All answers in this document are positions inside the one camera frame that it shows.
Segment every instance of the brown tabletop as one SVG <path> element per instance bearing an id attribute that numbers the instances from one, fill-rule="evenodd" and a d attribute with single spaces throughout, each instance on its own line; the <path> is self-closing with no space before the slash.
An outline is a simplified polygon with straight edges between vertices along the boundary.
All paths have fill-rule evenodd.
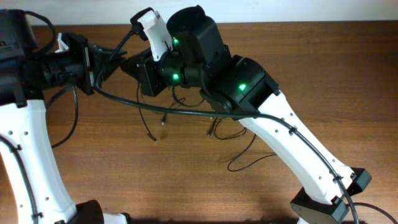
<path id="1" fill-rule="evenodd" d="M 65 26 L 90 42 L 117 46 L 130 26 Z M 345 164 L 364 167 L 373 181 L 355 202 L 377 205 L 398 218 L 398 22 L 283 22 L 220 24 L 232 54 L 252 58 L 279 83 L 296 114 Z M 34 29 L 41 44 L 50 31 Z M 132 37 L 129 54 L 149 47 Z M 118 70 L 104 84 L 115 95 L 136 99 L 137 82 Z M 45 92 L 49 99 L 57 90 Z M 201 100 L 199 89 L 177 88 L 187 103 Z M 271 157 L 242 172 L 226 165 L 252 139 L 220 141 L 207 137 L 209 117 L 138 110 L 95 94 L 78 92 L 80 119 L 72 138 L 54 149 L 58 169 L 76 203 L 97 199 L 107 213 L 128 212 L 134 218 L 191 221 L 273 220 L 297 217 L 289 202 L 302 187 L 292 171 Z M 166 89 L 146 102 L 169 106 Z M 210 110 L 208 103 L 197 107 Z M 72 94 L 47 112 L 52 143 L 69 132 L 74 117 Z M 239 131 L 227 119 L 219 134 Z M 245 166 L 271 149 L 260 139 L 235 164 Z M 358 208 L 369 223 L 388 223 L 380 213 Z M 17 223 L 16 206 L 4 166 L 0 166 L 0 220 Z"/>

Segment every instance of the wooden surface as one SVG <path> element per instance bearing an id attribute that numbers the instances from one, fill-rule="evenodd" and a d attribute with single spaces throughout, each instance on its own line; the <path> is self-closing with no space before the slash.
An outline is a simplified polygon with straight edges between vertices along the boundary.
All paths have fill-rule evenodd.
<path id="1" fill-rule="evenodd" d="M 365 167 L 373 181 L 353 199 L 367 202 L 398 218 L 398 22 L 301 22 L 220 24 L 232 54 L 259 62 L 279 83 L 302 119 L 335 156 L 352 167 Z M 116 46 L 129 26 L 66 26 L 105 46 Z M 47 28 L 35 28 L 43 44 Z M 133 37 L 130 54 L 149 46 Z M 136 81 L 117 71 L 104 84 L 116 95 L 135 99 Z M 56 90 L 45 92 L 46 99 Z M 187 103 L 200 100 L 198 89 L 177 89 Z M 66 188 L 76 203 L 97 199 L 104 212 L 128 212 L 134 218 L 193 221 L 271 220 L 297 217 L 289 202 L 301 185 L 278 158 L 230 173 L 228 160 L 252 138 L 219 141 L 206 137 L 207 117 L 144 111 L 159 143 L 146 135 L 138 110 L 78 92 L 80 119 L 72 138 L 54 150 Z M 168 106 L 164 90 L 148 103 Z M 207 103 L 198 107 L 210 110 Z M 57 142 L 73 121 L 73 98 L 67 94 L 47 112 L 50 140 Z M 226 121 L 220 133 L 237 131 Z M 272 151 L 260 139 L 234 167 Z M 16 223 L 11 186 L 0 166 L 0 220 Z M 369 223 L 388 223 L 381 214 L 359 208 Z"/>

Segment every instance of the white wall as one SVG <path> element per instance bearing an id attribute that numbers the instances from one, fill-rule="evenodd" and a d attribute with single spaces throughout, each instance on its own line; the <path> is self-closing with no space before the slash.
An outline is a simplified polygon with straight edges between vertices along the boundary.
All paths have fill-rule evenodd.
<path id="1" fill-rule="evenodd" d="M 398 0 L 0 0 L 1 8 L 47 16 L 56 25 L 128 24 L 147 7 L 167 20 L 199 4 L 216 22 L 362 21 L 398 19 Z"/>

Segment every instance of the green light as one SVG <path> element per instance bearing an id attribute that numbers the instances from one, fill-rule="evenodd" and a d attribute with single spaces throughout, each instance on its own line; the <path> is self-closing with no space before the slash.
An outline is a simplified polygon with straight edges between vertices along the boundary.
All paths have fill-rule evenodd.
<path id="1" fill-rule="evenodd" d="M 245 84 L 240 84 L 239 88 L 241 89 L 241 91 L 243 91 L 246 88 Z"/>

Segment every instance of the wooden table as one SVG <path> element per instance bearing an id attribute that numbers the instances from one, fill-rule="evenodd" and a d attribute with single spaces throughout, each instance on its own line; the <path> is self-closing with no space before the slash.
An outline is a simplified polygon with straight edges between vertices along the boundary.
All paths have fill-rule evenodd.
<path id="1" fill-rule="evenodd" d="M 114 47 L 130 26 L 65 26 L 91 42 Z M 259 62 L 321 142 L 345 164 L 365 167 L 373 181 L 353 199 L 377 205 L 398 218 L 398 22 L 284 22 L 220 24 L 232 54 Z M 41 44 L 50 31 L 34 29 Z M 133 37 L 125 49 L 136 54 L 149 43 Z M 118 70 L 104 89 L 135 99 L 136 81 Z M 46 99 L 57 90 L 45 92 Z M 187 103 L 200 100 L 199 89 L 177 89 Z M 274 220 L 297 217 L 289 202 L 300 190 L 296 176 L 272 157 L 242 172 L 226 170 L 228 161 L 252 138 L 219 141 L 207 137 L 209 117 L 144 111 L 147 137 L 138 110 L 95 94 L 78 92 L 80 119 L 72 138 L 54 150 L 66 188 L 76 203 L 97 199 L 103 211 L 134 218 L 191 221 Z M 168 106 L 170 90 L 148 103 Z M 199 110 L 210 110 L 205 103 Z M 47 112 L 52 142 L 65 137 L 74 115 L 72 94 Z M 220 134 L 240 129 L 225 121 Z M 234 167 L 271 153 L 257 139 Z M 17 223 L 6 172 L 0 166 L 0 220 Z M 388 223 L 381 214 L 358 208 L 369 223 Z"/>

